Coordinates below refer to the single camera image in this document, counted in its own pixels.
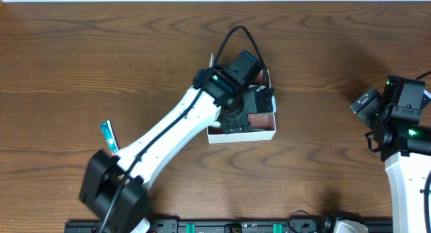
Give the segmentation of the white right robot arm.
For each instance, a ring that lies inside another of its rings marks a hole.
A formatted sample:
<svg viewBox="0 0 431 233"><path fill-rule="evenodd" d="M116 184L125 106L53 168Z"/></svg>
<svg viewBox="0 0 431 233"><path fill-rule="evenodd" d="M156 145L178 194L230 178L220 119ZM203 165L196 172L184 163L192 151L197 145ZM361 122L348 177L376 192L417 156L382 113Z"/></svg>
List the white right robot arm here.
<svg viewBox="0 0 431 233"><path fill-rule="evenodd" d="M429 103L424 81L390 75L383 92L370 88L350 106L385 164L394 232L430 231L430 128L420 124Z"/></svg>

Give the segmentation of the teal small packet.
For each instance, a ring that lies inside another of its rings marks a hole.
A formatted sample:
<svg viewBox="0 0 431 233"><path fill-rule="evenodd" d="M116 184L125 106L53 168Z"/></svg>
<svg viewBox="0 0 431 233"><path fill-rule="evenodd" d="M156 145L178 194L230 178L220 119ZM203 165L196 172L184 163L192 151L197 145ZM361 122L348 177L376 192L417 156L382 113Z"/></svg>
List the teal small packet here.
<svg viewBox="0 0 431 233"><path fill-rule="evenodd" d="M108 147L112 154L116 154L119 151L119 145L112 128L112 123L110 120L104 121L100 124L100 130L108 144Z"/></svg>

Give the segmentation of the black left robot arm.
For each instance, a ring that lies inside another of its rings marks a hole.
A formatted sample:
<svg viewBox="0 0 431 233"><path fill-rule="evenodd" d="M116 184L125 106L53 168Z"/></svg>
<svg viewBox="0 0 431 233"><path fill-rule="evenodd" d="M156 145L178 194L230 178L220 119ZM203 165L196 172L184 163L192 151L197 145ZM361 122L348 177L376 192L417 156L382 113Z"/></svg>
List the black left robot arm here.
<svg viewBox="0 0 431 233"><path fill-rule="evenodd" d="M274 105L260 56L243 50L229 65L212 60L198 70L180 102L145 135L88 161L79 200L99 217L97 232L147 232L148 193L169 161L216 121L224 133L253 133L248 116L272 114Z"/></svg>

